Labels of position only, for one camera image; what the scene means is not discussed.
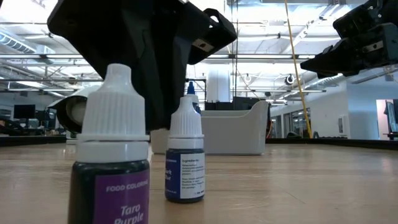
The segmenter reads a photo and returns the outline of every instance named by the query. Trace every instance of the purple label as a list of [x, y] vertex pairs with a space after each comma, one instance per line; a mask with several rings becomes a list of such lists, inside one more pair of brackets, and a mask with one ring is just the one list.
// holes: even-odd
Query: purple label
[[96, 178], [94, 224], [148, 224], [149, 169]]

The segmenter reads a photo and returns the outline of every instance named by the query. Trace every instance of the fluorescent light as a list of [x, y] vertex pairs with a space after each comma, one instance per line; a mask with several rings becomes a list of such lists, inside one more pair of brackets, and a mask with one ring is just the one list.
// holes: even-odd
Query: fluorescent light
[[252, 92], [252, 91], [256, 91], [256, 92], [270, 92], [270, 93], [287, 93], [288, 90], [236, 90], [236, 91], [240, 91], [240, 92]]
[[210, 55], [208, 58], [228, 58], [228, 55]]
[[286, 106], [285, 103], [272, 103], [272, 106]]
[[273, 102], [283, 102], [286, 103], [287, 100], [266, 100], [267, 102], [273, 103]]
[[[293, 93], [299, 93], [300, 90], [291, 90]], [[326, 90], [302, 90], [303, 93], [322, 93], [326, 92]]]
[[24, 37], [25, 39], [41, 39], [41, 38], [47, 38], [49, 37], [48, 35], [33, 35], [30, 37]]
[[59, 94], [59, 93], [56, 93], [56, 92], [52, 92], [52, 91], [49, 91], [49, 93], [50, 93], [51, 95], [59, 96], [59, 97], [62, 97], [62, 98], [65, 98], [65, 97], [66, 97], [66, 96], [64, 96], [64, 95], [62, 95], [62, 94]]
[[7, 89], [8, 91], [39, 91], [38, 89]]
[[30, 59], [30, 58], [40, 58], [39, 55], [36, 54], [2, 54], [0, 55], [1, 59]]
[[31, 86], [31, 87], [36, 87], [36, 88], [47, 87], [46, 85], [40, 84], [38, 82], [21, 81], [21, 82], [17, 82], [17, 83], [22, 84], [22, 85]]
[[75, 91], [74, 89], [44, 89], [43, 91]]
[[299, 55], [298, 59], [311, 59], [315, 58], [315, 55]]
[[60, 54], [48, 54], [45, 55], [47, 58], [83, 58], [83, 56], [78, 54], [68, 54], [68, 55], [60, 55]]
[[263, 59], [292, 59], [291, 55], [261, 55], [261, 54], [241, 54], [237, 58], [263, 58]]

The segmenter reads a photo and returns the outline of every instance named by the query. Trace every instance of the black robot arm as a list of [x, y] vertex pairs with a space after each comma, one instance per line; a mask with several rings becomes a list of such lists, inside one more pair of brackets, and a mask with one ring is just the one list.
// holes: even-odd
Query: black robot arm
[[101, 77], [110, 63], [131, 67], [132, 84], [146, 100], [147, 130], [170, 126], [183, 96], [187, 64], [237, 38], [232, 23], [218, 11], [201, 11], [179, 0], [60, 0], [48, 25]]
[[333, 23], [341, 37], [301, 68], [325, 78], [398, 63], [398, 0], [370, 0]]

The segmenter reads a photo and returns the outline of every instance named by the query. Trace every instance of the dropper bottle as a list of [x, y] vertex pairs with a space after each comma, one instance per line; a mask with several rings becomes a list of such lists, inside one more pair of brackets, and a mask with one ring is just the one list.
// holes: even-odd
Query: dropper bottle
[[149, 136], [144, 98], [131, 69], [108, 65], [101, 88], [88, 95], [72, 168], [69, 224], [148, 223]]
[[205, 195], [205, 152], [201, 118], [189, 96], [172, 114], [166, 151], [165, 196], [175, 203], [199, 202]]

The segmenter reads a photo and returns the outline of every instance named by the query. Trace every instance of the wooden surface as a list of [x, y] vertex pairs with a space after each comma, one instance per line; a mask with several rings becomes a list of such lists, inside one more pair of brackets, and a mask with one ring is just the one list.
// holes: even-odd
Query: wooden surface
[[[64, 144], [0, 148], [0, 223], [66, 223], [74, 156]], [[278, 144], [206, 161], [205, 200], [179, 205], [152, 157], [151, 224], [398, 223], [398, 152]]]

